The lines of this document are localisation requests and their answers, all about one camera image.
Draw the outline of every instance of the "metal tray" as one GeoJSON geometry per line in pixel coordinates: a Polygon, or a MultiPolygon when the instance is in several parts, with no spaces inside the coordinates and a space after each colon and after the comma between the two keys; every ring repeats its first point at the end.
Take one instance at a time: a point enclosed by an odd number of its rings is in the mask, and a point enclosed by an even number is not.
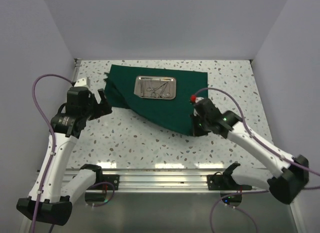
{"type": "Polygon", "coordinates": [[[172,100],[176,90],[177,81],[173,77],[140,75],[135,79],[134,94],[140,98],[172,100]]]}

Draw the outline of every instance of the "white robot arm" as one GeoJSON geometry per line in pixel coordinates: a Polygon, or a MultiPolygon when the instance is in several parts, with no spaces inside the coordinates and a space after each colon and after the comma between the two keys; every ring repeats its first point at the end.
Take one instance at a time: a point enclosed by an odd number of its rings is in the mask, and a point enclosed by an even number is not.
{"type": "Polygon", "coordinates": [[[221,190],[238,190],[242,185],[254,186],[268,190],[280,202],[290,204],[309,182],[309,172],[290,163],[295,162],[308,168],[309,162],[302,155],[292,156],[265,140],[249,127],[251,134],[281,155],[281,157],[276,157],[251,137],[241,117],[232,111],[221,113],[208,98],[196,98],[193,107],[193,134],[195,136],[206,135],[209,132],[220,135],[245,149],[266,168],[243,168],[239,163],[233,163],[222,175],[211,176],[210,180],[221,190]]]}
{"type": "Polygon", "coordinates": [[[30,220],[33,218],[38,195],[40,200],[36,221],[63,226],[67,223],[73,204],[93,184],[103,180],[102,169],[98,165],[85,164],[79,173],[62,188],[63,177],[71,152],[76,145],[86,122],[108,115],[112,112],[103,89],[98,93],[98,103],[94,94],[89,91],[88,78],[79,79],[67,92],[67,100],[51,119],[55,135],[55,151],[52,152],[53,138],[49,136],[48,147],[37,180],[27,198],[20,198],[16,208],[30,220]],[[53,155],[46,170],[48,161],[53,155]],[[43,175],[45,180],[42,192],[39,186],[43,175]]]}

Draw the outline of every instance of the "white enclosure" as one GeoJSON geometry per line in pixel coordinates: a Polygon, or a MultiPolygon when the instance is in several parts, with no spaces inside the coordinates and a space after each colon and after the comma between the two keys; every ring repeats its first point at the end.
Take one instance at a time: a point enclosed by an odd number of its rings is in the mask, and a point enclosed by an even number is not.
{"type": "MultiPolygon", "coordinates": [[[[18,232],[17,199],[28,195],[48,143],[31,97],[33,81],[43,74],[71,79],[75,58],[253,60],[274,144],[306,156],[317,170],[319,16],[320,0],[0,0],[1,232],[18,232]]],[[[60,79],[39,82],[36,94],[49,118],[68,87],[60,79]]],[[[317,183],[311,175],[310,186],[317,183]]],[[[319,231],[318,195],[302,192],[297,198],[299,233],[319,231]]]]}

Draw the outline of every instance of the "speckled white surface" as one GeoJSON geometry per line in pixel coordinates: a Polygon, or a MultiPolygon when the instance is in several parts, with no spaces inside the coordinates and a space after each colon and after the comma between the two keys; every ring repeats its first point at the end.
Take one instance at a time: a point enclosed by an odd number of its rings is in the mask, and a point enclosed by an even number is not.
{"type": "MultiPolygon", "coordinates": [[[[207,72],[208,85],[230,93],[239,102],[252,129],[271,141],[247,60],[84,60],[78,79],[89,77],[90,90],[96,93],[97,89],[105,88],[104,72],[109,72],[112,64],[207,72]]],[[[223,94],[210,91],[209,97],[222,112],[237,112],[233,102],[223,94]]],[[[220,136],[184,136],[157,126],[131,110],[113,108],[112,114],[87,122],[67,167],[78,169],[89,163],[106,169],[226,168],[235,161],[246,167],[264,167],[241,147],[220,136]]]]}

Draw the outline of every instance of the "metal frame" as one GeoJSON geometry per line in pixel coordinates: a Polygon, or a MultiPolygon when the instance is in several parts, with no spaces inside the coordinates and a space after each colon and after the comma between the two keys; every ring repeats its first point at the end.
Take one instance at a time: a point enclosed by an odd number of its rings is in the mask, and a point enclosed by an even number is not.
{"type": "MultiPolygon", "coordinates": [[[[207,175],[224,169],[119,169],[104,170],[103,175],[119,175],[117,193],[220,193],[230,192],[208,190],[207,175]]],[[[65,171],[62,185],[66,185],[77,175],[77,169],[65,171]]]]}

